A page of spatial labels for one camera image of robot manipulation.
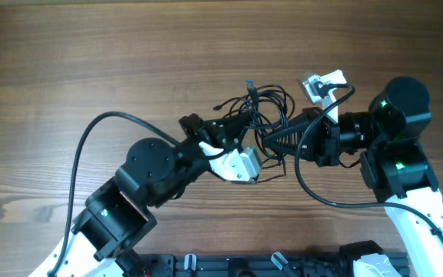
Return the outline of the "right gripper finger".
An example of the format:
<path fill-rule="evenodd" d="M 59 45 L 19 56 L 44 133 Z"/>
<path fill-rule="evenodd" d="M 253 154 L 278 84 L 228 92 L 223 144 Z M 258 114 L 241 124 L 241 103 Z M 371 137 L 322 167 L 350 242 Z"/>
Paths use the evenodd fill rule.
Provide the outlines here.
<path fill-rule="evenodd" d="M 305 132 L 313 121 L 313 115 L 310 113 L 301 113 L 288 123 L 288 127 L 282 129 L 282 133 L 288 135 L 296 132 Z"/>
<path fill-rule="evenodd" d="M 277 156 L 292 155 L 304 158 L 305 147 L 298 147 L 298 144 L 306 129 L 302 126 L 276 129 L 263 139 L 263 146 Z"/>

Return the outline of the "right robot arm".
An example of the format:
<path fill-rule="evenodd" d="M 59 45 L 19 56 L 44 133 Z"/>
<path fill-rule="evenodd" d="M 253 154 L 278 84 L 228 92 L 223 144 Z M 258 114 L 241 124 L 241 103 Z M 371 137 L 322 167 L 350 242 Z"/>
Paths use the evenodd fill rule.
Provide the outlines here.
<path fill-rule="evenodd" d="M 305 183 L 300 161 L 336 166 L 340 156 L 358 152 L 357 163 L 375 202 L 355 208 L 382 207 L 398 230 L 419 276 L 443 276 L 443 197 L 438 179 L 419 142 L 431 122 L 430 95 L 416 78 L 393 78 L 366 112 L 338 114 L 355 92 L 333 72 L 312 75 L 302 89 L 312 104 L 264 138 L 264 147 L 293 155 L 300 186 L 315 200 L 337 208 L 351 204 L 324 199 Z"/>

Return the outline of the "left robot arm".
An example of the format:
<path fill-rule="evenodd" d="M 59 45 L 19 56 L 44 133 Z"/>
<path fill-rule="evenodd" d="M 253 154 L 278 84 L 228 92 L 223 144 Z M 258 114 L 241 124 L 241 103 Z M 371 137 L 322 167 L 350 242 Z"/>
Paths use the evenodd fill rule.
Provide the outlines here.
<path fill-rule="evenodd" d="M 148 266 L 134 246 L 157 224 L 149 209 L 182 196 L 205 172 L 225 181 L 251 179 L 240 155 L 250 127 L 250 112 L 204 121 L 196 114 L 179 124 L 179 142 L 152 124 L 124 112 L 104 112 L 85 129 L 75 153 L 69 198 L 74 201 L 80 155 L 91 130 L 103 119 L 124 118 L 151 132 L 137 141 L 125 162 L 85 201 L 77 215 L 67 214 L 63 239 L 34 270 L 34 276 L 145 276 Z"/>

